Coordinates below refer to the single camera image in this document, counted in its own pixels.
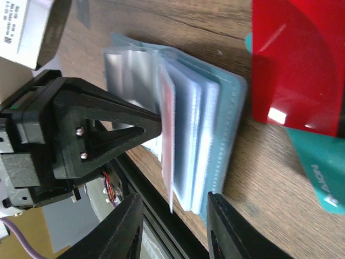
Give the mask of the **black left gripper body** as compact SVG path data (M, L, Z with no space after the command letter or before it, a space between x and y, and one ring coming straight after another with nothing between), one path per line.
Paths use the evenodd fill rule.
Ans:
M1 104L1 206L43 207L71 196L80 199L72 179L57 178L62 162L54 100L63 90L80 92L80 79L45 70Z

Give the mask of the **blue leather card holder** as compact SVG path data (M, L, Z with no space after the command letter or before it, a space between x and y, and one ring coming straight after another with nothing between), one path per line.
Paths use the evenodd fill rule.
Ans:
M175 85L174 196L203 221L208 193L223 190L247 92L246 80L171 46L111 35L104 49L110 93L161 116L158 66ZM162 134L144 143L161 162Z

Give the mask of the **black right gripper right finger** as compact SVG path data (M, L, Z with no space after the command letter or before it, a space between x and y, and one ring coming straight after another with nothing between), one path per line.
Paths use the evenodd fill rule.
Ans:
M291 258L221 194L208 193L206 225L210 258Z

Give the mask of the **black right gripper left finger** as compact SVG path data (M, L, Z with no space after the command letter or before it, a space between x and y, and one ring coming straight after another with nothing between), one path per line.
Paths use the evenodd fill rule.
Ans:
M130 194L94 230L59 258L139 258L142 232L142 197Z

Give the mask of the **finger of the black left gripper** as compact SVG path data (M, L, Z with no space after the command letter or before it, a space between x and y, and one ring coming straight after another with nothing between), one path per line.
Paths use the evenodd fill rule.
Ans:
M138 123L109 131L97 120L59 121L55 178L85 178L116 156L161 134L160 119L141 118Z
M81 79L63 78L54 98L56 116L72 120L160 121L159 115L126 102Z

